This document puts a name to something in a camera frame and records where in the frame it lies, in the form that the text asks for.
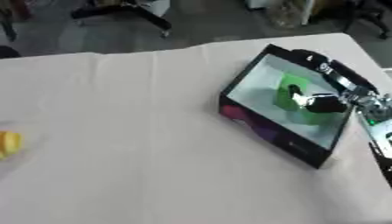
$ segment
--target white table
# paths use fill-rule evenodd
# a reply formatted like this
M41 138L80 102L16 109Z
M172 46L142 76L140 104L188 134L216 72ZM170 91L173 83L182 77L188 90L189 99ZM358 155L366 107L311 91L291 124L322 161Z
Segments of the white table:
M392 190L355 117L338 161L316 171L217 114L217 94L269 43L392 84L343 34L0 60L0 129L31 143L0 162L1 223L392 221Z

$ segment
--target floor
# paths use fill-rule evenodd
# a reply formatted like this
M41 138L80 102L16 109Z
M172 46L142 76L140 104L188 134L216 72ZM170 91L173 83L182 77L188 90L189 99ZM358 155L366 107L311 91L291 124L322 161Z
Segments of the floor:
M133 53L176 49L237 39L262 39L339 32L341 23L329 20L295 30L274 27L260 10L249 11L242 0L171 0L165 18L173 23L167 39L159 30L132 15L95 17L79 27L69 17L83 0L35 0L34 17L17 23L18 40L8 43L0 34L0 45L10 45L24 56L58 53ZM392 26L392 13L386 13ZM379 40L372 25L357 22L349 33L382 67L392 67L392 38Z

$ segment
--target yellow toy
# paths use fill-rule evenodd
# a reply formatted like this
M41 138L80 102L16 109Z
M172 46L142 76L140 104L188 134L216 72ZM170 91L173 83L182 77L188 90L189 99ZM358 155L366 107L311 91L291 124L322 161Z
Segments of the yellow toy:
M0 160L19 151L22 137L18 133L0 131Z

